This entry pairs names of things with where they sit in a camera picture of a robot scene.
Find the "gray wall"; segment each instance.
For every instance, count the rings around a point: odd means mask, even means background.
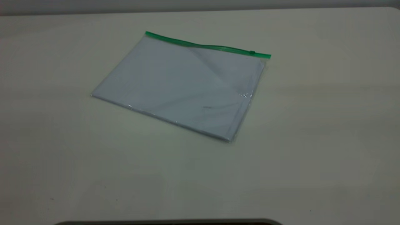
[[[398,6],[400,0],[0,0],[1,15]]]

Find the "white table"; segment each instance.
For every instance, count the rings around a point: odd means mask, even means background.
[[[271,53],[234,143],[90,97],[144,31]],[[400,11],[0,17],[0,224],[400,223]]]

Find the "plastic zipper bag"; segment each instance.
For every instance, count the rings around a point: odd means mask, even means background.
[[[92,96],[232,141],[270,57],[146,32]]]

